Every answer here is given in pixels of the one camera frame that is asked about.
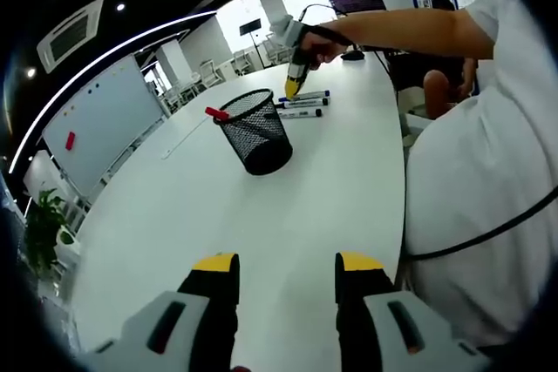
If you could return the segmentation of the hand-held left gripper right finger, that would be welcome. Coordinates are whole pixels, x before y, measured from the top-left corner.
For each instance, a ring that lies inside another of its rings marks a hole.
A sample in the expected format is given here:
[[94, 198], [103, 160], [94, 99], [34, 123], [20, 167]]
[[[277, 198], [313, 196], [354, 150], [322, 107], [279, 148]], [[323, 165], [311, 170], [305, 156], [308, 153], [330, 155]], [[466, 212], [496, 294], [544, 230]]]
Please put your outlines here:
[[482, 371], [489, 363], [370, 256], [336, 254], [335, 300], [342, 371]]

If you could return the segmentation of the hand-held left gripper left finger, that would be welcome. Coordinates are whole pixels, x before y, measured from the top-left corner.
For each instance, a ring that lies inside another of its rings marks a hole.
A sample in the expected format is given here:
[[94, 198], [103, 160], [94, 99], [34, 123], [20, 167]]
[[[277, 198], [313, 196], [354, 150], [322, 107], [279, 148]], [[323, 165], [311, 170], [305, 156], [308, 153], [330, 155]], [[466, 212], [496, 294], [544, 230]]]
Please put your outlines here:
[[118, 339], [82, 355], [82, 364], [88, 371], [229, 371], [239, 300], [239, 255], [204, 258], [176, 291], [128, 318]]

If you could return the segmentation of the person's right hand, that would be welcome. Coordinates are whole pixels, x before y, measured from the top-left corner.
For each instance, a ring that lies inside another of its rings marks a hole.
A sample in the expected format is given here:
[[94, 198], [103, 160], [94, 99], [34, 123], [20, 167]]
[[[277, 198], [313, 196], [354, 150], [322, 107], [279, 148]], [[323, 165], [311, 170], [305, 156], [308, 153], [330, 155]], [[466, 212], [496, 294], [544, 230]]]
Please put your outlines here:
[[316, 33], [307, 32], [300, 43], [300, 49], [308, 56], [310, 69], [315, 71], [321, 64], [328, 64], [345, 53], [348, 47]]

